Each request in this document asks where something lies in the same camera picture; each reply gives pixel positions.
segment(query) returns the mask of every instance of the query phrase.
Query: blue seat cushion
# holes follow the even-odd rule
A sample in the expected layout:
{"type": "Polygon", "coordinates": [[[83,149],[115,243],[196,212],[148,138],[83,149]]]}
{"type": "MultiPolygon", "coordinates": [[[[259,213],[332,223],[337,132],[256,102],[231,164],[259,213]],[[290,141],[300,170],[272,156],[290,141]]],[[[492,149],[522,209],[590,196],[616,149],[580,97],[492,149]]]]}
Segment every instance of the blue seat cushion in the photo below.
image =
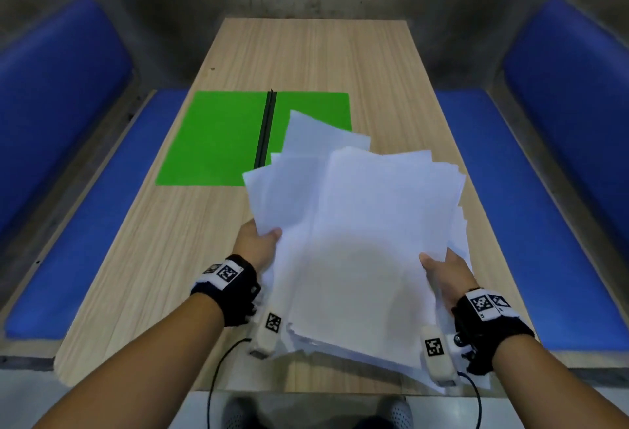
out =
{"type": "Polygon", "coordinates": [[[550,0],[503,67],[513,94],[629,258],[629,49],[572,5],[550,0]]]}
{"type": "Polygon", "coordinates": [[[13,306],[7,337],[65,337],[186,93],[163,90],[146,105],[13,306]]]}
{"type": "Polygon", "coordinates": [[[540,341],[629,350],[618,309],[489,96],[437,98],[540,341]]]}
{"type": "Polygon", "coordinates": [[[119,96],[131,71],[92,0],[74,0],[0,54],[0,231],[119,96]]]}

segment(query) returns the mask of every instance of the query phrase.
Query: hand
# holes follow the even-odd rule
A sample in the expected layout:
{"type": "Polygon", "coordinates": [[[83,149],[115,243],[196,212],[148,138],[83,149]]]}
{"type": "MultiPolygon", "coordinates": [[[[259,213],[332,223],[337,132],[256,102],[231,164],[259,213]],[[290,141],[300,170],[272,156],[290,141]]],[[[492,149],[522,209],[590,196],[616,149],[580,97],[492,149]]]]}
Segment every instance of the hand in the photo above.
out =
{"type": "Polygon", "coordinates": [[[252,264],[256,272],[261,273],[273,261],[276,244],[281,236],[281,229],[273,229],[266,235],[258,235],[256,221],[251,219],[240,227],[232,253],[240,255],[252,264]]]}
{"type": "Polygon", "coordinates": [[[445,262],[437,262],[426,253],[420,253],[420,262],[429,278],[439,285],[444,305],[451,313],[469,290],[479,287],[466,261],[450,249],[445,255],[445,262]]]}

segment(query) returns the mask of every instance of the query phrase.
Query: person's left hand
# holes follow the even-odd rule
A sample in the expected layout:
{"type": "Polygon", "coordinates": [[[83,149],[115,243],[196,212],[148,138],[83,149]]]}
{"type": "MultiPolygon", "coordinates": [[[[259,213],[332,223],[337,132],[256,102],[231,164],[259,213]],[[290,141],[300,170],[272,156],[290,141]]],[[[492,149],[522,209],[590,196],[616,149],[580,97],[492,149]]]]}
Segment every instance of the person's left hand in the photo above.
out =
{"type": "Polygon", "coordinates": [[[251,219],[240,227],[232,253],[240,255],[261,273],[275,257],[277,241],[282,236],[281,229],[273,229],[266,235],[258,235],[256,221],[251,219]]]}

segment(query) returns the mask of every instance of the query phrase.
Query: table top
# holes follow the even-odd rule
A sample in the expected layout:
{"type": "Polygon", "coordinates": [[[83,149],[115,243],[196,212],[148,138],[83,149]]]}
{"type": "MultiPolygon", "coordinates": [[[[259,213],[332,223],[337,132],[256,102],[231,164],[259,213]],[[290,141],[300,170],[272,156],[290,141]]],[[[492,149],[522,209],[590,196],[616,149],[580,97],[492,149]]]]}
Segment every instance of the table top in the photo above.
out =
{"type": "MultiPolygon", "coordinates": [[[[389,154],[430,149],[467,173],[404,21],[226,19],[55,359],[75,385],[161,320],[194,279],[229,254],[251,215],[243,187],[156,186],[155,177],[196,91],[336,91],[350,95],[352,127],[389,154]]],[[[520,293],[467,179],[461,205],[479,283],[502,293],[530,324],[520,293]]],[[[246,328],[227,329],[194,389],[246,328]]],[[[218,389],[430,394],[400,374],[314,354],[259,361],[245,345],[224,363],[218,389]]]]}

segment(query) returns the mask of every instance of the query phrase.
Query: qr code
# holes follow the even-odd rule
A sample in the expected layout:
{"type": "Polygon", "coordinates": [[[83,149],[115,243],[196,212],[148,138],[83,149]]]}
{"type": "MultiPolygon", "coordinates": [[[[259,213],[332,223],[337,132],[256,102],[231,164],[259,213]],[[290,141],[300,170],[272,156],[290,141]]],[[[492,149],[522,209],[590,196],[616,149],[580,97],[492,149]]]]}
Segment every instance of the qr code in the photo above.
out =
{"type": "Polygon", "coordinates": [[[492,309],[494,307],[491,304],[491,301],[489,301],[489,298],[487,298],[485,295],[477,296],[476,298],[472,298],[470,301],[472,302],[472,304],[474,305],[474,309],[478,313],[487,309],[492,309]]]}
{"type": "Polygon", "coordinates": [[[501,306],[503,308],[511,308],[511,305],[507,303],[507,300],[502,298],[500,295],[490,295],[492,302],[494,305],[501,306]]]}
{"type": "Polygon", "coordinates": [[[275,333],[279,333],[279,325],[282,322],[282,318],[278,315],[269,313],[269,317],[267,318],[267,324],[264,327],[268,330],[274,331],[275,333]]]}
{"type": "Polygon", "coordinates": [[[225,265],[217,275],[229,283],[238,275],[238,272],[231,266],[225,265]]]}
{"type": "Polygon", "coordinates": [[[216,272],[216,269],[223,265],[222,263],[217,263],[216,265],[212,265],[210,266],[205,272],[203,272],[204,274],[213,274],[214,272],[216,272]]]}
{"type": "Polygon", "coordinates": [[[440,338],[432,338],[425,340],[426,352],[428,356],[441,356],[444,354],[444,346],[441,344],[440,338]]]}

